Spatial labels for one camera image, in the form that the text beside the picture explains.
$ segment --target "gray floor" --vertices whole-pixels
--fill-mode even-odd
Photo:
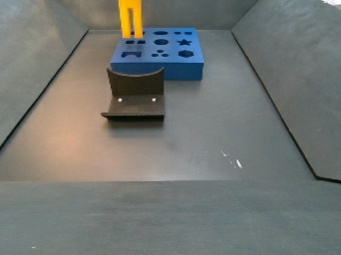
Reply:
[[[202,82],[167,82],[163,123],[109,123],[119,32],[92,31],[0,152],[1,180],[311,180],[227,31],[200,31]]]
[[[1,254],[339,255],[318,181],[1,183]]]

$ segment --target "star-shaped hole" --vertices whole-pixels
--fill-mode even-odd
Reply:
[[[182,39],[182,41],[178,41],[179,42],[179,45],[188,45],[191,44],[191,41],[186,40],[186,39]]]

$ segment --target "bin floor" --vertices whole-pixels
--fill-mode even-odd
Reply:
[[[108,122],[120,33],[91,31],[0,151],[0,180],[311,180],[230,32],[198,35],[203,80],[166,82],[164,121]]]

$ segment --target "hole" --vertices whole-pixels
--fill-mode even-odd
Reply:
[[[127,57],[128,55],[132,55],[135,56],[136,58],[140,58],[143,56],[143,53],[142,52],[123,52],[123,55],[121,57]]]
[[[167,34],[168,34],[168,32],[166,32],[166,31],[155,31],[155,35],[163,36]]]
[[[156,40],[155,40],[155,44],[156,44],[156,45],[166,45],[168,42],[170,42],[170,41],[166,40],[166,39],[156,39]]]
[[[186,40],[186,39],[182,39],[182,41],[178,41],[179,45],[183,46],[183,45],[188,45],[191,44],[191,41]]]
[[[194,52],[191,52],[191,51],[180,51],[180,52],[178,52],[178,55],[180,57],[183,57],[183,58],[190,58],[190,57],[194,56]]]

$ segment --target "black holder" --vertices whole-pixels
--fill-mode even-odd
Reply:
[[[124,75],[107,69],[112,102],[107,119],[163,119],[164,69],[146,75]]]

